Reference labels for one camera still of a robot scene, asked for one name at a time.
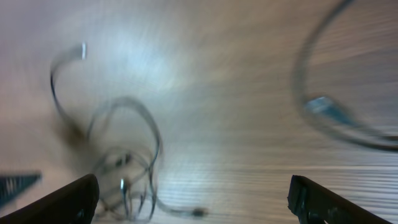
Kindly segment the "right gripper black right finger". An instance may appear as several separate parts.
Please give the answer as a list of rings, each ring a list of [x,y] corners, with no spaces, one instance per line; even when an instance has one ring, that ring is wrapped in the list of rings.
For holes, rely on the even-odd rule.
[[[287,197],[300,224],[391,224],[301,175],[293,175]]]

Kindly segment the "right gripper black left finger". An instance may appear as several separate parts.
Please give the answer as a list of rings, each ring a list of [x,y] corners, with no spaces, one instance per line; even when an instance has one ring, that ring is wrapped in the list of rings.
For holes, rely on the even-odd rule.
[[[1,217],[1,224],[91,224],[99,194],[96,176],[87,174]]]

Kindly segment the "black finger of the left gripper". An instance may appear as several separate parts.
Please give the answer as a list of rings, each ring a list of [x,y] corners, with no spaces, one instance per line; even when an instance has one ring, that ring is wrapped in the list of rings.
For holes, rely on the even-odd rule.
[[[41,177],[40,172],[1,174],[1,207],[16,199]]]

